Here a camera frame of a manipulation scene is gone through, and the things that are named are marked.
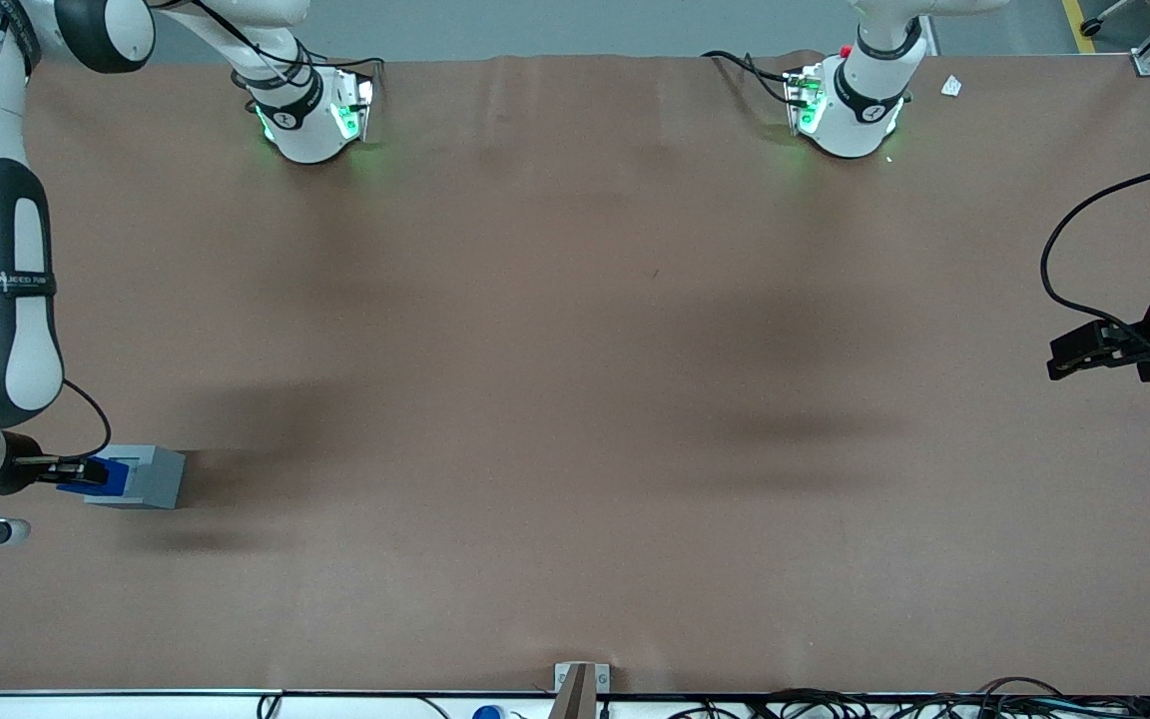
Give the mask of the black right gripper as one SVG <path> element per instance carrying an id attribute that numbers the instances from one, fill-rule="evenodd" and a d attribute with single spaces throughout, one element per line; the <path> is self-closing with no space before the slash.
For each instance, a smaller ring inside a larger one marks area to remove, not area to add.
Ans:
<path id="1" fill-rule="evenodd" d="M 1 431 L 3 464 L 0 495 L 17 494 L 33 482 L 49 485 L 106 485 L 108 469 L 99 456 L 44 456 L 38 442 L 20 433 Z"/>

